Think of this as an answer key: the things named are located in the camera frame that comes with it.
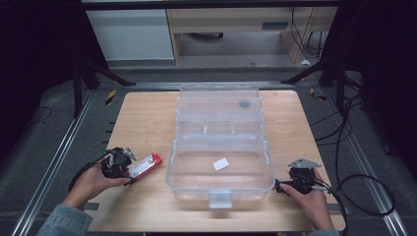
wooden tabletop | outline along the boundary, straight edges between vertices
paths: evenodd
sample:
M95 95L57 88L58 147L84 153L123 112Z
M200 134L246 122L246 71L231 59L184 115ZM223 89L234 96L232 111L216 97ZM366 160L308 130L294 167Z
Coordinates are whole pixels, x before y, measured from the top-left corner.
M108 148L130 147L138 159L157 152L162 165L129 187L104 191L86 210L89 231L110 232L261 232L311 231L298 205L272 189L261 202L234 203L233 209L209 209L207 201L179 201L165 183L167 160L175 138L176 91L130 92L126 95ZM292 90L261 91L265 135L275 176L289 180L288 163L300 157L323 164L298 95ZM324 167L318 168L329 183ZM336 203L327 195L328 203ZM344 221L331 212L334 226Z

denim sleeve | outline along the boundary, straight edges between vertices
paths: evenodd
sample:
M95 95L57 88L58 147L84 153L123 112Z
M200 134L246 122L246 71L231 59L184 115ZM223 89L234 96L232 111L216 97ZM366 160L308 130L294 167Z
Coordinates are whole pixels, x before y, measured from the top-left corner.
M37 235L85 235L91 221L91 216L77 208L58 205L43 223Z
M309 233L308 236L340 236L337 230L333 228L329 229L320 229L314 232Z

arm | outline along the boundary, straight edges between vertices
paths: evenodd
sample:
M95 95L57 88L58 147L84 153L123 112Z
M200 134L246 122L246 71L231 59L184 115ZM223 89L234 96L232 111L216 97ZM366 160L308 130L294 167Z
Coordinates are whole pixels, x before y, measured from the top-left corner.
M315 174L317 179L322 179L316 169ZM339 235L331 222L326 196L322 191L312 190L309 194L303 195L289 185L281 184L280 187L298 203L304 214L312 221L315 229L318 230L311 235ZM334 231L336 234L320 233L329 231Z
M82 211L84 204L104 190L129 181L128 178L108 179L99 165L92 166L80 176L62 205L52 211L37 235L85 235L92 218Z

white paper slip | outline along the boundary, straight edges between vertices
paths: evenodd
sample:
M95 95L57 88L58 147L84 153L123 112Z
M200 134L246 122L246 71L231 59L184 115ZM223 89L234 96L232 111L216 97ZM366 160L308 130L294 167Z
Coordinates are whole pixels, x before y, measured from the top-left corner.
M212 166L214 166L214 169L217 171L229 166L229 162L227 162L226 158L223 158L213 163Z

wire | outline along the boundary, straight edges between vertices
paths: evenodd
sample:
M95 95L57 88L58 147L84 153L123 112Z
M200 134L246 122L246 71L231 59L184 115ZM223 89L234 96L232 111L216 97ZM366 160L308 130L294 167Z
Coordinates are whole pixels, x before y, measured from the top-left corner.
M300 38L300 42L298 42L297 38L295 37L293 29L296 30L298 37ZM298 48L300 49L301 53L303 54L305 58L317 58L317 56L307 56L304 53L303 38L301 37L300 31L297 29L297 26L295 25L295 21L294 21L294 7L291 7L291 35L295 43L297 43Z
M361 102L357 102L357 103L355 103L355 104L353 104L353 105L351 105L351 107L350 108L353 108L354 106L356 106L356 105L359 105L359 104L362 104L363 102L361 101ZM328 118L330 118L331 116L333 116L333 115L335 115L335 114L337 114L337 113L339 113L339 111L336 111L336 112L334 112L334 113L331 113L329 116L327 116L327 117L325 117L325 118L322 118L321 120L319 120L319 121L316 121L316 122L314 122L313 124L311 124L310 125L310 127L313 127L314 125L316 125L316 124L318 124L318 123L320 123L320 122L323 122L323 121L325 121L325 120L327 120ZM342 124L340 124L340 126L339 127L337 127L337 129L336 130L334 130L333 132L331 132L330 134L328 134L328 135L326 135L326 136L324 136L324 137L321 137L321 138L317 138L317 139L315 139L315 141L317 142L317 141L321 141L321 140L325 140L325 139L327 139L327 138L330 138L331 136L334 136L335 134L337 134L337 132L339 132L340 131L340 129L342 129L343 127L342 127Z
M395 210L395 198L393 196L392 191L388 188L387 185L385 185L382 181L378 180L377 178L370 176L370 175L365 175L365 174L353 174L353 175L349 175L346 178L344 178L342 181L340 181L340 177L339 177L339 170L338 170L338 160L339 160L339 149L340 149L340 139L341 139L341 135L343 133L344 127L347 124L348 121L348 114L350 109L352 108L352 102L354 99L358 98L360 95L356 95L353 98L349 99L346 104L345 104L345 116L342 120L342 124L341 124L341 129L339 130L338 136L337 136L337 143L336 143L336 154L335 154L335 162L334 162L334 167L335 167L335 176L336 176L336 181L337 181L337 188L336 191L340 191L342 193L342 195L346 198L346 200L348 200L351 204L353 204L354 206L358 207L360 210L370 214L370 215L374 215L374 216L386 216L391 214L394 210ZM351 198L349 198L346 193L344 192L342 186L351 179L354 178L367 178L367 179L371 179L373 181L376 181L377 183L379 183L380 185L382 185L385 189L385 191L387 192L389 199L391 201L391 208L386 211L386 212L374 212L371 210L368 210L364 207L359 206L357 203L355 203Z
M43 119L40 119L40 120L38 120L38 121L31 121L31 122L29 122L29 125L32 125L32 124L37 124L37 123L41 123L41 122L45 121L46 119L48 119L48 118L49 118L49 116L51 116L51 114L52 114L52 109L51 109L50 107L47 107L47 106L39 106L39 107L37 107L37 109L39 109L39 108L47 109L47 110L49 111L49 113L48 113L48 114L46 115L46 117L45 117L45 118L43 118Z

